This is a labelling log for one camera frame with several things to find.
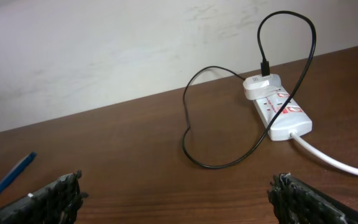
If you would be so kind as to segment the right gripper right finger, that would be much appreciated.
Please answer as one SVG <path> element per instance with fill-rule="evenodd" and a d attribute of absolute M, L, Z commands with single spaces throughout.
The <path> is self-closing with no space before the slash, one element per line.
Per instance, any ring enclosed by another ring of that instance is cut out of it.
<path fill-rule="evenodd" d="M 295 178 L 273 176 L 268 200 L 279 224 L 358 224 L 358 211 Z"/>

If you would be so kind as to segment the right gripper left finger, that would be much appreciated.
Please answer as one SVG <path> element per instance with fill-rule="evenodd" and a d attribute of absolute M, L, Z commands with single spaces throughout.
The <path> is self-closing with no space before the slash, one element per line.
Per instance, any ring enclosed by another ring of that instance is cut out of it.
<path fill-rule="evenodd" d="M 0 224 L 71 224 L 88 197 L 80 190 L 82 172 L 65 174 L 56 181 L 0 208 Z"/>

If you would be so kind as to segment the blue Galaxy smartphone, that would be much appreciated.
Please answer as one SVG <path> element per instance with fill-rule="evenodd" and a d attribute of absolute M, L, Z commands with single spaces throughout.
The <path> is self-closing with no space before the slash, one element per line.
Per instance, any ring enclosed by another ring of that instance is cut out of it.
<path fill-rule="evenodd" d="M 35 159 L 36 152 L 31 152 L 21 159 L 0 181 L 0 194 L 24 171 L 24 169 Z"/>

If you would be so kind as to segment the white USB charger adapter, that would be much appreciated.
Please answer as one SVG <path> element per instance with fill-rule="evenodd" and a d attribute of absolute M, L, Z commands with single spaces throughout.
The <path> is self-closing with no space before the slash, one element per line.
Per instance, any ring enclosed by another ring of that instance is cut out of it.
<path fill-rule="evenodd" d="M 248 100 L 258 100 L 276 93 L 282 87 L 282 83 L 277 74 L 254 75 L 244 80 L 243 87 Z"/>

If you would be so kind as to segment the white power strip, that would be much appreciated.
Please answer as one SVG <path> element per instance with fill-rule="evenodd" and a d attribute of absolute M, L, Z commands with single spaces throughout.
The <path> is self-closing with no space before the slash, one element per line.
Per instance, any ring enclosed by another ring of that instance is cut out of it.
<path fill-rule="evenodd" d="M 280 88 L 278 92 L 265 98 L 254 100 L 253 103 L 265 127 L 271 122 L 278 110 L 290 94 Z M 305 111 L 292 99 L 284 108 L 281 115 L 271 125 L 268 135 L 273 141 L 291 139 L 292 132 L 302 136 L 312 131 L 313 123 Z"/>

